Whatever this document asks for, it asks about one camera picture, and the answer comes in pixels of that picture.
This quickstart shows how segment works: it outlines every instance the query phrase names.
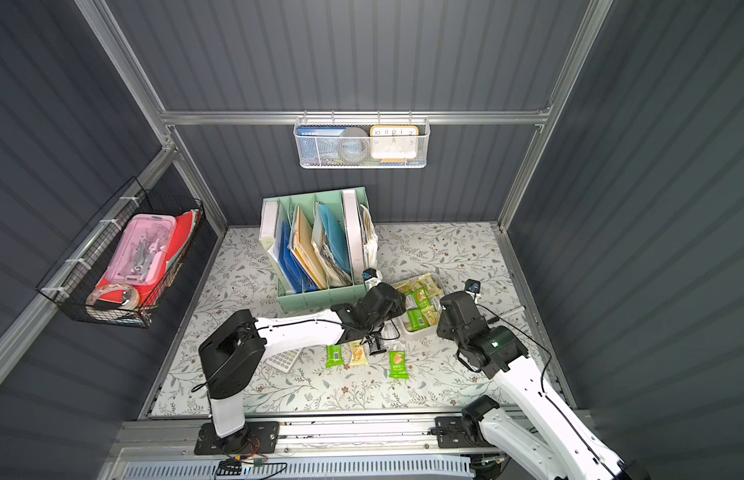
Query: table surface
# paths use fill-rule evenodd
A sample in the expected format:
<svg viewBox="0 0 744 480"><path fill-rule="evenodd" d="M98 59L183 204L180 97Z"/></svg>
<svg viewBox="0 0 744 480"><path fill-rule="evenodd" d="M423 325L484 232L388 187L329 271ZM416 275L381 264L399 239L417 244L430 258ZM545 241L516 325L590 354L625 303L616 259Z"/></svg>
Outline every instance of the table surface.
<svg viewBox="0 0 744 480"><path fill-rule="evenodd" d="M481 302L495 312L520 305L490 224L385 224L376 230L377 267L385 281L435 272L454 292L470 278L481 282ZM248 308L254 316L295 314L278 305L275 276L258 234L258 228L228 230L150 417L209 414L206 389L191 393L204 381L197 349L231 313ZM508 320L531 335L524 313ZM520 338L542 367L537 347ZM310 347L288 374L262 363L246 389L243 408L315 412L462 406L483 394L510 403L489 380L457 361L454 342L435 334L397 342L406 353L408 380L388 378L387 354L369 357L364 366L326 368L326 349ZM350 359L347 346L343 359Z"/></svg>

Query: gray corrugated wall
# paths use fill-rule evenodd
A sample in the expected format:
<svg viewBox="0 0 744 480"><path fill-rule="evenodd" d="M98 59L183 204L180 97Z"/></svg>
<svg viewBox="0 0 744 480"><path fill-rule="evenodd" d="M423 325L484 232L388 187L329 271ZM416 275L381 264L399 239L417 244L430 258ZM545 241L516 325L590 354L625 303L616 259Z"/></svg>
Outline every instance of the gray corrugated wall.
<svg viewBox="0 0 744 480"><path fill-rule="evenodd" d="M65 246L158 151L73 2L0 2L0 335ZM156 186L185 194L170 168ZM135 419L216 236L208 224L149 330L58 313L0 386L0 478L90 479Z"/></svg>
<svg viewBox="0 0 744 480"><path fill-rule="evenodd" d="M619 2L510 235L605 440L744 478L744 2Z"/></svg>
<svg viewBox="0 0 744 480"><path fill-rule="evenodd" d="M109 6L169 110L544 108L586 0Z"/></svg>
<svg viewBox="0 0 744 480"><path fill-rule="evenodd" d="M586 0L109 2L168 110L535 110ZM533 127L435 126L423 170L304 170L288 127L180 127L230 224L362 185L376 221L496 220Z"/></svg>
<svg viewBox="0 0 744 480"><path fill-rule="evenodd" d="M434 126L425 168L305 170L288 126L178 128L231 225L259 224L262 199L364 186L376 221L497 220L531 125Z"/></svg>
<svg viewBox="0 0 744 480"><path fill-rule="evenodd" d="M0 2L0 336L159 147L73 2Z"/></svg>
<svg viewBox="0 0 744 480"><path fill-rule="evenodd" d="M188 195L170 168L154 191ZM213 252L204 220L147 330L55 315L0 386L0 478L95 478L136 419Z"/></svg>

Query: red notebook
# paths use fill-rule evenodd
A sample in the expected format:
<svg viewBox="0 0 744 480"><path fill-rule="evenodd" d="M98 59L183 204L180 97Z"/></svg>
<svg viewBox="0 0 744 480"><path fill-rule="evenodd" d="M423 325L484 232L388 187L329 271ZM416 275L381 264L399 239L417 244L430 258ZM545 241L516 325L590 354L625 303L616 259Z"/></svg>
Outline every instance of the red notebook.
<svg viewBox="0 0 744 480"><path fill-rule="evenodd" d="M182 250L185 248L185 244L187 244L188 240L191 238L191 234L193 233L193 229L196 226L200 215L201 212L199 210L191 210L189 212L186 212L185 214L182 214L181 216L175 217L176 226L174 228L172 238L171 240L169 240L169 246L166 249L166 261L164 262L164 265L161 266L158 280L156 280L156 282L151 285L133 285L136 291L140 293L140 306L148 304L146 303L146 300L148 300L147 297L150 295L150 292L152 292L156 285L161 282L161 279L164 278L166 270L171 268L174 263L179 260L179 256L182 253ZM100 279L100 282L95 288L100 288L103 285L108 285L108 283L110 282L108 282L103 276L103 278ZM121 303L122 295L122 290L116 290L114 292L105 293L98 300ZM150 302L155 302L155 300L155 298L150 299Z"/></svg>

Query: mounting plate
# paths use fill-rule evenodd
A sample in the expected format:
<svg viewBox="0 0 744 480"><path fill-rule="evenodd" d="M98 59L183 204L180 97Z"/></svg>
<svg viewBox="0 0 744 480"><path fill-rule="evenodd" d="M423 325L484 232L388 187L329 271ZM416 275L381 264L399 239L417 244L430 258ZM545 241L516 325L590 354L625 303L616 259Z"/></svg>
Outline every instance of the mounting plate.
<svg viewBox="0 0 744 480"><path fill-rule="evenodd" d="M279 422L247 422L247 426L249 427L249 435L260 440L260 447L257 449L257 453L267 454L276 451ZM228 452L228 454L232 456L249 456L252 453L252 448L253 446L247 443L240 451ZM201 426L201 430L198 432L194 454L223 455L222 441L214 432L214 425L211 423L204 423Z"/></svg>
<svg viewBox="0 0 744 480"><path fill-rule="evenodd" d="M451 417L436 417L435 426L437 428L444 428L449 430L459 429L459 432L446 432L444 434L437 435L439 440L439 448L471 448L471 447L493 447L491 443L477 442L472 443L463 432L463 417L451 416Z"/></svg>

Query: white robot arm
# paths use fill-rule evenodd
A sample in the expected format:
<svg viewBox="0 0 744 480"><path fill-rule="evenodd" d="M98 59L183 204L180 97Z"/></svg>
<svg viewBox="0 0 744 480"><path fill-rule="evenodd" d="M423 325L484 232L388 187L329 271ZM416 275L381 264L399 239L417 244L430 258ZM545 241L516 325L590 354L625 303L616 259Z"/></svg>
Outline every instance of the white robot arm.
<svg viewBox="0 0 744 480"><path fill-rule="evenodd" d="M338 343L344 332L343 323L338 314L329 309L302 316L280 319L258 317L254 320L257 334L265 340L265 350L260 361L305 346L334 345ZM213 398L210 395L209 404L214 430L218 437L230 436L246 424L241 407L243 388L224 398Z"/></svg>
<svg viewBox="0 0 744 480"><path fill-rule="evenodd" d="M475 304L479 282L441 299L440 337L454 340L465 368L483 372L508 394L537 427L540 440L517 424L487 396L463 408L462 433L510 454L538 480L646 480L629 472L551 388L519 339L504 326L489 327ZM386 320L405 312L403 295L386 283L373 287L354 305L342 304L303 316L253 318L232 314L199 347L207 378L215 433L222 448L235 452L247 426L242 394L260 361L305 346L334 345L379 335Z"/></svg>

